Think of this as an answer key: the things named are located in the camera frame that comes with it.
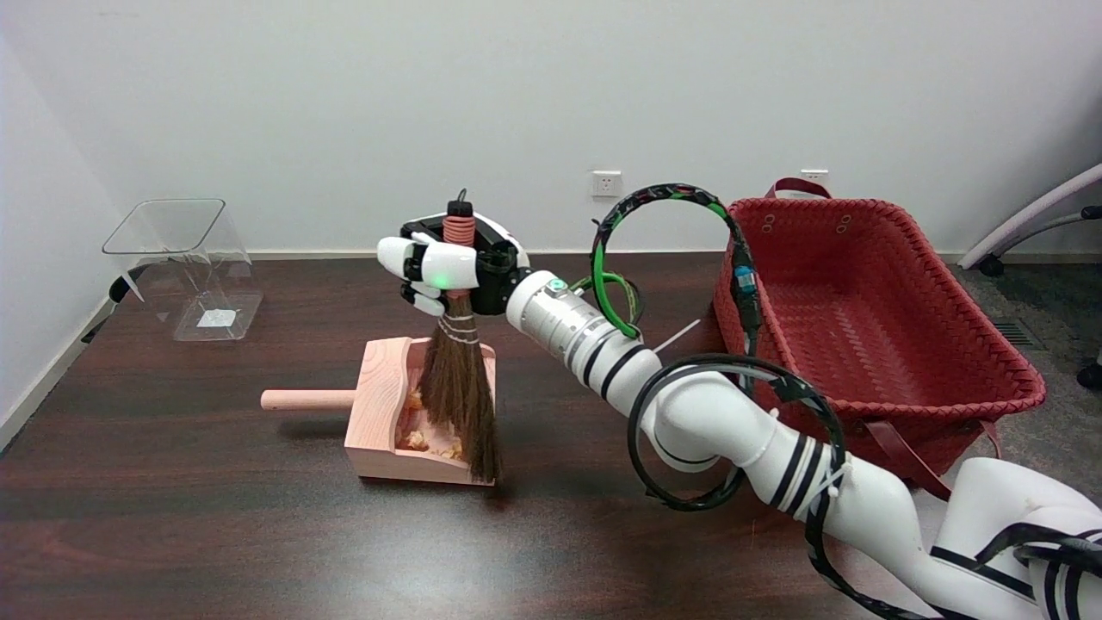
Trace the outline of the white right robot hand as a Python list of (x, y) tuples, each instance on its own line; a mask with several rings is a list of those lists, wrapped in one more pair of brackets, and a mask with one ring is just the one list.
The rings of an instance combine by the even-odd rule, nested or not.
[(398, 236), (379, 240), (375, 258), (402, 280), (401, 297), (422, 313), (458, 315), (454, 306), (464, 293), (476, 315), (506, 313), (514, 290), (532, 272), (527, 251), (480, 214), (472, 246), (446, 243), (443, 219), (441, 213), (403, 222)]

